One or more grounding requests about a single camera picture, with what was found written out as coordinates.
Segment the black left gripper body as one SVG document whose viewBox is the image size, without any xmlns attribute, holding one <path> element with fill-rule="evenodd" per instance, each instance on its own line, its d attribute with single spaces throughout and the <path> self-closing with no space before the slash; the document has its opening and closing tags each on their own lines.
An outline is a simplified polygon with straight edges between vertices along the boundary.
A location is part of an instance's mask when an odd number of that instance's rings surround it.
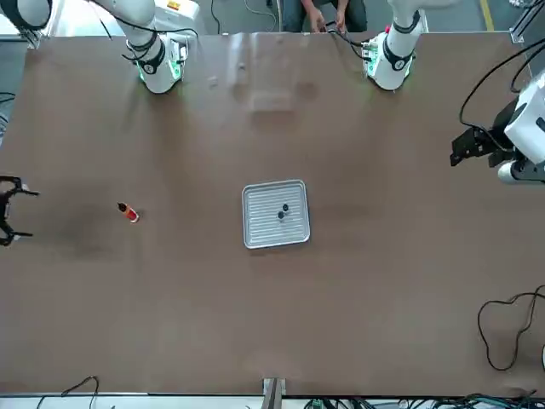
<svg viewBox="0 0 545 409">
<path fill-rule="evenodd" d="M 516 101 L 510 101 L 496 115 L 494 122 L 489 129 L 488 165 L 490 168 L 495 168 L 499 164 L 516 157 L 516 148 L 506 134 L 506 127 L 511 121 L 516 105 Z"/>
</svg>

